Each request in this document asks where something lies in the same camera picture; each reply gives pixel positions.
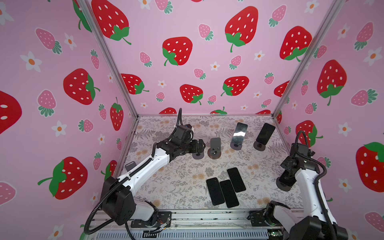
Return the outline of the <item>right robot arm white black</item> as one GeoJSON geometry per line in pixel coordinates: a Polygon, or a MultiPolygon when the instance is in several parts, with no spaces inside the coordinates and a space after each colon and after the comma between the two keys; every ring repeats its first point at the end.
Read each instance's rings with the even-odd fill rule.
{"type": "Polygon", "coordinates": [[[285,171],[277,185],[281,190],[289,188],[282,180],[299,185],[305,216],[300,220],[288,206],[271,201],[264,213],[265,222],[270,226],[281,224],[288,232],[288,240],[347,240],[347,230],[337,224],[321,186],[326,167],[298,152],[291,153],[282,167],[285,171]]]}

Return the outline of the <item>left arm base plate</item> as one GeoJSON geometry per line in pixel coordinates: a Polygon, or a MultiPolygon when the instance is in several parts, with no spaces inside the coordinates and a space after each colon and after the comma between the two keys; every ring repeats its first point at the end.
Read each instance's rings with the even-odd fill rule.
{"type": "Polygon", "coordinates": [[[142,221],[142,220],[132,220],[131,228],[168,228],[171,226],[172,222],[172,212],[169,211],[160,211],[158,215],[154,217],[154,220],[142,221]]]}

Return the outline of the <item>aluminium front rail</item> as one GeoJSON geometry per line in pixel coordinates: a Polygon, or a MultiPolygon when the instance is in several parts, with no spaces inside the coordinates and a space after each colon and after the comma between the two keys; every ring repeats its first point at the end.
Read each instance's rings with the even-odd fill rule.
{"type": "MultiPolygon", "coordinates": [[[[212,209],[212,210],[160,210],[172,212],[171,226],[166,230],[196,230],[196,229],[283,229],[281,224],[272,227],[252,227],[247,220],[250,211],[259,209],[212,209]]],[[[291,209],[299,220],[304,219],[304,209],[291,209]]],[[[108,221],[110,217],[103,211],[98,211],[90,223],[90,230],[108,221]]],[[[130,230],[154,230],[155,228],[130,227],[130,230]]]]}

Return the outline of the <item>reflective phone blue edge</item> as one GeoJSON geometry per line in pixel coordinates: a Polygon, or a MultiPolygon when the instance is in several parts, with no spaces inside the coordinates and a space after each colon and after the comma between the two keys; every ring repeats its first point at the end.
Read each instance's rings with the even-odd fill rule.
{"type": "Polygon", "coordinates": [[[233,138],[232,138],[232,143],[234,145],[242,145],[243,144],[247,129],[248,129],[247,124],[244,124],[241,122],[237,123],[236,128],[235,128],[235,132],[234,132],[233,138]]]}

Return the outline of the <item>dark stand far right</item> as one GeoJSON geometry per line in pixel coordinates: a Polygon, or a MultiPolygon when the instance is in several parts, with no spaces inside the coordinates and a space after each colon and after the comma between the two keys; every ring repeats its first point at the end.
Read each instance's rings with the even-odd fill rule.
{"type": "Polygon", "coordinates": [[[253,147],[258,150],[258,151],[261,151],[263,152],[265,149],[266,149],[266,145],[262,144],[262,143],[259,143],[257,141],[254,142],[254,145],[253,147]]]}

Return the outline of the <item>grey stand under reflective phone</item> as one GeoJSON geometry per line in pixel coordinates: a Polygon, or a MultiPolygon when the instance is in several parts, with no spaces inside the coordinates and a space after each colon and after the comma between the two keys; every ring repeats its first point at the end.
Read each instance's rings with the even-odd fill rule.
{"type": "Polygon", "coordinates": [[[240,151],[242,149],[243,145],[242,144],[235,144],[235,143],[231,142],[230,147],[235,151],[240,151]]]}

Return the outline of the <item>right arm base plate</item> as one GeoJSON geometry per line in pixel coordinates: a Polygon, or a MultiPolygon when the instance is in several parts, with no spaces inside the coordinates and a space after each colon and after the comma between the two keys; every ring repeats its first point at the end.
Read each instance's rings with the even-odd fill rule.
{"type": "Polygon", "coordinates": [[[272,227],[265,218],[265,209],[250,211],[247,220],[251,222],[252,227],[272,227]]]}

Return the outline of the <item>dark stand near right wall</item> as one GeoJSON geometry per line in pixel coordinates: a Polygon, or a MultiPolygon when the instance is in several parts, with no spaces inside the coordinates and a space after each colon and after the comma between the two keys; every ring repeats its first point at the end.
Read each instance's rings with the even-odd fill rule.
{"type": "Polygon", "coordinates": [[[295,178],[289,178],[289,179],[286,180],[283,177],[279,177],[276,180],[277,187],[280,190],[285,191],[285,192],[289,192],[296,182],[297,181],[296,181],[295,178]]]}

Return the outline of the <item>grey stand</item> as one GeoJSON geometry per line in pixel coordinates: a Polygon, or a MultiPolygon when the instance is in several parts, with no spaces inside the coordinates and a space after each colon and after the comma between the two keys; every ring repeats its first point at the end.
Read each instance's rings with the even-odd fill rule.
{"type": "Polygon", "coordinates": [[[204,158],[204,156],[205,156],[204,153],[194,153],[194,154],[192,154],[192,157],[195,160],[201,160],[201,159],[204,158]]]}
{"type": "Polygon", "coordinates": [[[242,144],[235,144],[235,143],[231,142],[230,147],[235,151],[240,151],[242,149],[243,145],[242,144]]]}
{"type": "Polygon", "coordinates": [[[134,169],[135,167],[137,166],[136,162],[135,161],[132,161],[132,162],[129,162],[125,165],[125,169],[127,172],[131,171],[132,169],[134,169]]]}

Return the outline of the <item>black phone wood stand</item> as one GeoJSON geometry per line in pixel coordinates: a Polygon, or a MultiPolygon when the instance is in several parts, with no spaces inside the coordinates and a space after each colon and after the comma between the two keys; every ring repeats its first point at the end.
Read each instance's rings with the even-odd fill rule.
{"type": "Polygon", "coordinates": [[[221,181],[220,187],[227,207],[233,208],[239,206],[239,201],[233,188],[232,182],[230,180],[221,181]]]}

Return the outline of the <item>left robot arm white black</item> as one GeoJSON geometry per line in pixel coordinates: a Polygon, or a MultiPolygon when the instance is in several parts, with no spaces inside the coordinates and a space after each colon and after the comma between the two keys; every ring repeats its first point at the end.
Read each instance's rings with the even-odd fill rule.
{"type": "Polygon", "coordinates": [[[148,201],[137,202],[134,196],[152,175],[172,160],[185,154],[201,154],[205,147],[203,140],[177,140],[175,143],[163,140],[155,143],[153,152],[143,162],[118,178],[109,177],[104,182],[102,195],[110,195],[103,201],[101,209],[119,226],[132,220],[154,225],[158,208],[148,201]]]}

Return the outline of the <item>white vent grille strip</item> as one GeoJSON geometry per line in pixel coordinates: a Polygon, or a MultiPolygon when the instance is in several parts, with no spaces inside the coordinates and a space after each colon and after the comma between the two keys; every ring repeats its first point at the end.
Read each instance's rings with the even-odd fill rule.
{"type": "Polygon", "coordinates": [[[267,230],[165,230],[158,234],[131,231],[136,240],[268,240],[267,230]]]}

